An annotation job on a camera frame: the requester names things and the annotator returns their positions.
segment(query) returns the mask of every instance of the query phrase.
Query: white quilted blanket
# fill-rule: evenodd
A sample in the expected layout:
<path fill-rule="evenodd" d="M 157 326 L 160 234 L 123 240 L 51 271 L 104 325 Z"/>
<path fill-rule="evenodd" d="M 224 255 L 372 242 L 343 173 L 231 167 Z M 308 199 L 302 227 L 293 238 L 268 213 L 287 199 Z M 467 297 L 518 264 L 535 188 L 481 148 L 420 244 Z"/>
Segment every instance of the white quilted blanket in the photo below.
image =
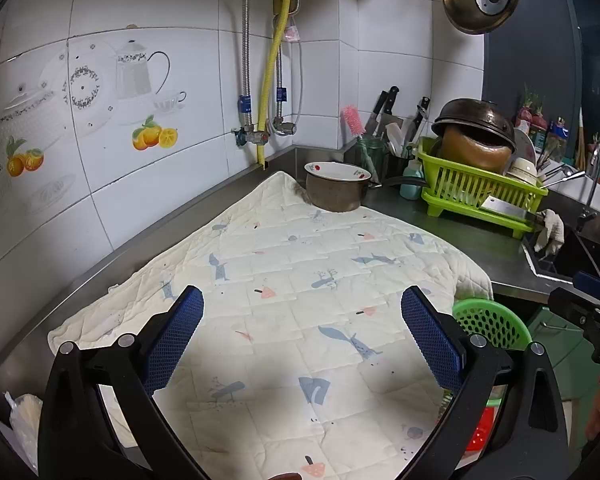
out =
<path fill-rule="evenodd" d="M 186 285 L 205 313 L 154 399 L 213 479 L 394 480 L 434 427 L 442 391 L 400 315 L 418 285 L 440 311 L 491 298 L 441 239 L 361 207 L 330 213 L 277 173 L 48 335 L 53 352 L 112 344 Z M 134 445 L 112 391 L 116 432 Z"/>

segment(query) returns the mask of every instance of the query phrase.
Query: yellow gas hose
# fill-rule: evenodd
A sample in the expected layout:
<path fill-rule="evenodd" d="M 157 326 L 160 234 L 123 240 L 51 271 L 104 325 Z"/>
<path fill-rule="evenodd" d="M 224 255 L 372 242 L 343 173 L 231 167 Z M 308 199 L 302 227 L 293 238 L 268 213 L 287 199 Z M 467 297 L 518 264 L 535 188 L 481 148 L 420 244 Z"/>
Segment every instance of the yellow gas hose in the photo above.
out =
<path fill-rule="evenodd" d="M 278 26 L 276 27 L 276 33 L 273 35 L 273 44 L 271 45 L 271 51 L 269 53 L 269 60 L 267 61 L 267 69 L 264 73 L 264 81 L 262 83 L 262 94 L 260 95 L 260 110 L 258 111 L 258 131 L 264 132 L 266 130 L 267 123 L 267 109 L 269 107 L 269 92 L 271 91 L 271 80 L 273 78 L 273 71 L 276 68 L 276 57 L 278 56 L 278 49 L 282 42 L 282 36 L 285 33 L 286 20 L 289 17 L 289 7 L 291 6 L 291 0 L 282 0 L 282 8 L 280 9 L 280 16 L 278 18 Z M 258 155 L 258 164 L 264 168 L 264 146 L 258 145 L 256 147 Z"/>

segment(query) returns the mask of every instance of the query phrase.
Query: cooking pot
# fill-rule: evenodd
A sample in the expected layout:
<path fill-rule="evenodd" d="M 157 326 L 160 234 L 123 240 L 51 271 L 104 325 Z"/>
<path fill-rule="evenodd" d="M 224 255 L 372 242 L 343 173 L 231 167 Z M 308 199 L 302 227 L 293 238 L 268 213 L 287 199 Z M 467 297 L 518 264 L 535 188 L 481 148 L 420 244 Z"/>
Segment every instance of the cooking pot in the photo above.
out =
<path fill-rule="evenodd" d="M 371 174 L 351 164 L 340 162 L 310 162 L 305 165 L 306 190 L 311 202 L 334 213 L 353 211 L 360 207 L 369 187 L 408 186 L 427 187 L 427 181 L 416 176 L 396 176 L 382 184 L 371 184 Z"/>
<path fill-rule="evenodd" d="M 476 99 L 453 99 L 443 106 L 439 117 L 431 125 L 437 136 L 443 136 L 447 124 L 465 124 L 500 137 L 512 150 L 516 147 L 513 124 L 493 103 Z"/>

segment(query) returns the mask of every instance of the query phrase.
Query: metal flexible hose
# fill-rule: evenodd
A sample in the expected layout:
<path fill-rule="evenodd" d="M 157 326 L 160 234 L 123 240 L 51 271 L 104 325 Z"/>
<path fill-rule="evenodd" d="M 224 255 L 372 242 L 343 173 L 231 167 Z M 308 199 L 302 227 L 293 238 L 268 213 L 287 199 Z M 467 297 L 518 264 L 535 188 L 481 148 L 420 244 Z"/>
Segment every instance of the metal flexible hose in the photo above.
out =
<path fill-rule="evenodd" d="M 249 33 L 249 0 L 242 0 L 242 95 L 244 96 L 251 96 Z M 244 125 L 253 126 L 251 114 L 243 115 Z"/>

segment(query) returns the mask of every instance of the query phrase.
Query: plastic bag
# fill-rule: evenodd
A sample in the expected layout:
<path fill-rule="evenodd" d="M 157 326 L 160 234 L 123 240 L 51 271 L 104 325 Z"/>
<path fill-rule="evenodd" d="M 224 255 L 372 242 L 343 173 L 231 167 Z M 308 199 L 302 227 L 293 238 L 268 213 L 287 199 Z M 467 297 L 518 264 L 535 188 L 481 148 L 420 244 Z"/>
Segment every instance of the plastic bag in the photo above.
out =
<path fill-rule="evenodd" d="M 9 422 L 18 442 L 27 455 L 35 472 L 38 472 L 38 428 L 42 414 L 42 401 L 34 395 L 25 394 L 13 400 L 9 392 L 4 398 L 11 406 Z"/>

